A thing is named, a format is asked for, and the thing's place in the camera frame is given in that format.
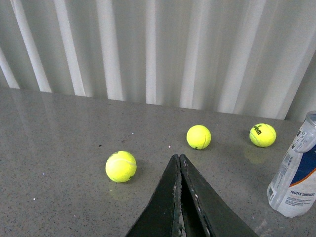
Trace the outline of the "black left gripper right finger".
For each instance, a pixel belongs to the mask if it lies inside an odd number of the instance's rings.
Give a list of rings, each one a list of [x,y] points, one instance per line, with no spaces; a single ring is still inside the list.
[[[180,155],[183,181],[188,186],[199,222],[207,237],[256,237],[215,192],[185,155]]]

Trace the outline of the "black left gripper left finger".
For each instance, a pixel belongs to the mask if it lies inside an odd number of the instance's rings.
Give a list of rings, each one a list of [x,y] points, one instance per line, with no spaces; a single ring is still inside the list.
[[[128,237],[180,237],[181,168],[174,154],[145,210],[126,234]]]

